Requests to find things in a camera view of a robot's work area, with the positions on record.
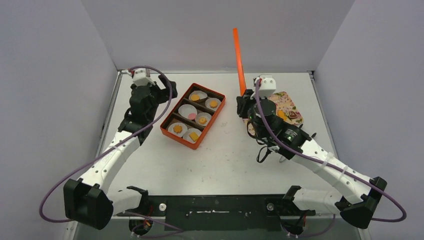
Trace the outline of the floral tray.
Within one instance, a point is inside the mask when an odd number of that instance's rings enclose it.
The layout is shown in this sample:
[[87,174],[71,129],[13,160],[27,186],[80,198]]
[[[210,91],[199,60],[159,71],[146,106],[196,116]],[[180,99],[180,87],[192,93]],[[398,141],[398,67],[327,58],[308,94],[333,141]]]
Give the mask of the floral tray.
[[[284,111],[285,115],[287,116],[287,120],[284,121],[291,125],[301,125],[304,122],[304,118],[302,117],[301,113],[299,112],[298,108],[295,106],[294,102],[290,98],[287,92],[281,91],[281,92],[275,92],[271,96],[268,97],[268,99],[275,103],[276,105],[276,115],[278,110]],[[289,111],[294,111],[297,114],[296,119],[289,119],[288,113]]]

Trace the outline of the orange tin lid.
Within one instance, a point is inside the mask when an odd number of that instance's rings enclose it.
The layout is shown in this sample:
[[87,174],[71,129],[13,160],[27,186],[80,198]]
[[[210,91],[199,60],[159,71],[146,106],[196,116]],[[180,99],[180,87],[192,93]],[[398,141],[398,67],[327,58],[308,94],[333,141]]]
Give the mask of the orange tin lid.
[[238,74],[238,83],[240,89],[240,95],[242,96],[247,89],[245,75],[243,70],[242,56],[241,56],[241,48],[240,48],[240,40],[239,33],[237,28],[232,29],[233,41],[234,41],[234,50],[235,50],[235,58],[236,58],[236,68]]

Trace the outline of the round orange cookie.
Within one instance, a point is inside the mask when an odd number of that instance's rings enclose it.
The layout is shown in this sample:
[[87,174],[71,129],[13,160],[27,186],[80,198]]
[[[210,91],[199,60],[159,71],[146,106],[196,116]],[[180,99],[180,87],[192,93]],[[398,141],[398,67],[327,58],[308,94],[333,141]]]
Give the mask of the round orange cookie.
[[209,106],[210,106],[212,109],[215,109],[215,108],[218,106],[218,102],[217,102],[217,101],[215,101],[215,100],[212,100],[212,101],[210,101],[210,102],[209,102]]
[[193,101],[193,102],[196,102],[196,101],[199,101],[200,100],[200,97],[197,94],[192,94],[190,96],[190,100]]

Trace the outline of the round orange cookie top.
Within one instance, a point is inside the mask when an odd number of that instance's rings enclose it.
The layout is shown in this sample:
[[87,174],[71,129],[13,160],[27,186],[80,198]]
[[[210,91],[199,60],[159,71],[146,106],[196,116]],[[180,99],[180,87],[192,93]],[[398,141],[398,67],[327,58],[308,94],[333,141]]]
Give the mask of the round orange cookie top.
[[215,100],[212,100],[212,101],[210,101],[210,102],[209,102],[209,106],[210,106],[212,109],[215,109],[215,108],[218,106],[218,102],[217,102],[217,101],[215,101]]

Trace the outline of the metal tongs with black tips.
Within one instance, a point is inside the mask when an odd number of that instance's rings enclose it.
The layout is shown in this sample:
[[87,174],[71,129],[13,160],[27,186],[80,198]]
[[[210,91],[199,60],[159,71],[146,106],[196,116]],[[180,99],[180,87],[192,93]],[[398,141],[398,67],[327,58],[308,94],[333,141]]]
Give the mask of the metal tongs with black tips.
[[298,126],[285,123],[277,138],[293,151],[303,154],[303,150],[301,150],[302,145],[306,141],[312,140],[315,135],[314,133],[310,136]]

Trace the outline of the pink round cookie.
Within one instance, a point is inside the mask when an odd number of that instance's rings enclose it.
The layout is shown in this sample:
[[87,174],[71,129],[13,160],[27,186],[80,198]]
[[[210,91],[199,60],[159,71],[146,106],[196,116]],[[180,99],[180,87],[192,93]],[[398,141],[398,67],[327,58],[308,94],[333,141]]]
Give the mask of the pink round cookie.
[[196,118],[196,114],[195,113],[190,113],[189,115],[188,115],[188,119],[189,120],[194,120],[195,118]]

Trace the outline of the orange cookie tin box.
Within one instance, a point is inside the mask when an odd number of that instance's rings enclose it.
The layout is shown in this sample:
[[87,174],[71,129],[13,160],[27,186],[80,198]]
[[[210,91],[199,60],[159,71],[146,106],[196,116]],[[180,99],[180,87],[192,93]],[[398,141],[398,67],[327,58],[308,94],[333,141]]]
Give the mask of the orange cookie tin box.
[[[190,93],[192,93],[193,91],[203,91],[207,94],[207,99],[208,98],[217,98],[221,101],[220,106],[217,108],[216,111],[213,111],[211,109],[208,109],[205,106],[205,101],[202,102],[193,102],[191,100],[188,99]],[[191,84],[191,86],[186,90],[186,92],[182,95],[182,97],[180,98],[180,100],[177,102],[176,106],[172,109],[171,113],[165,118],[165,120],[162,122],[162,124],[160,125],[160,130],[162,132],[163,135],[171,138],[172,140],[192,149],[192,150],[196,150],[199,146],[200,143],[203,141],[203,139],[205,138],[205,136],[207,135],[208,131],[210,130],[210,128],[212,127],[213,123],[215,122],[215,120],[218,118],[218,115],[220,114],[221,110],[223,109],[224,105],[225,105],[225,101],[226,101],[226,97],[224,94],[219,93],[217,91],[214,91],[212,89],[209,89],[207,87],[204,87],[200,84],[197,83],[193,83]],[[197,114],[205,112],[205,113],[209,113],[212,118],[210,120],[210,122],[208,123],[208,125],[206,126],[202,126],[198,123],[195,122],[195,120],[188,120],[187,118],[182,117],[181,115],[179,115],[178,113],[178,108],[183,105],[183,104],[190,104],[193,105],[196,109],[197,109]],[[191,128],[195,128],[201,131],[201,135],[199,137],[199,139],[197,140],[196,143],[190,143],[186,140],[183,139],[183,137],[178,137],[172,133],[170,133],[168,131],[168,127],[169,125],[175,123],[175,122],[181,122],[184,123],[188,129]]]

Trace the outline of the small orange cookie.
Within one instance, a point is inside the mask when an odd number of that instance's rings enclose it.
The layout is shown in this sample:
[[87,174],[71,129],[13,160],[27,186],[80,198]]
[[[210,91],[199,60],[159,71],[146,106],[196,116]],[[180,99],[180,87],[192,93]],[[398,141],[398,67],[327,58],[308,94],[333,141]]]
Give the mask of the small orange cookie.
[[183,127],[179,124],[173,126],[173,132],[179,134],[183,131]]
[[207,118],[205,118],[205,117],[201,117],[201,118],[199,118],[199,119],[198,119],[198,122],[199,122],[201,125],[204,125],[204,124],[206,124],[206,123],[208,122],[208,120],[207,120]]

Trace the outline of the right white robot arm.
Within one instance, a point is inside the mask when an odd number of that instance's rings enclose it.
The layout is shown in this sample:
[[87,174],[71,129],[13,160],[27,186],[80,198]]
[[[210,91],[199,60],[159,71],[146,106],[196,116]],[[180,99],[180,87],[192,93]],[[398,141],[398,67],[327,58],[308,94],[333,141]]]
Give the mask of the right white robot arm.
[[302,165],[330,184],[334,191],[309,190],[292,186],[283,199],[289,214],[298,211],[340,214],[350,225],[368,228],[387,181],[356,172],[324,150],[301,129],[277,116],[277,106],[269,99],[260,99],[265,118],[261,118],[253,90],[247,89],[236,98],[237,115],[253,128],[251,138],[267,147],[267,153],[277,153]]

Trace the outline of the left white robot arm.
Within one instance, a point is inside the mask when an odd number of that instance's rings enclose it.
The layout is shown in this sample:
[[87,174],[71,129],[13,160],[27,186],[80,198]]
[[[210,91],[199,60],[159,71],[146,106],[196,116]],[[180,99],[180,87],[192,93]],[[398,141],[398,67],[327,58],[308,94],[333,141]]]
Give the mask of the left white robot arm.
[[169,105],[178,96],[174,81],[163,74],[158,78],[164,89],[148,77],[133,78],[129,108],[111,143],[77,180],[68,179],[64,184],[64,210],[68,219],[101,230],[117,214],[132,210],[143,215],[149,210],[147,190],[127,186],[110,192],[109,188],[122,166],[153,129],[158,106]]

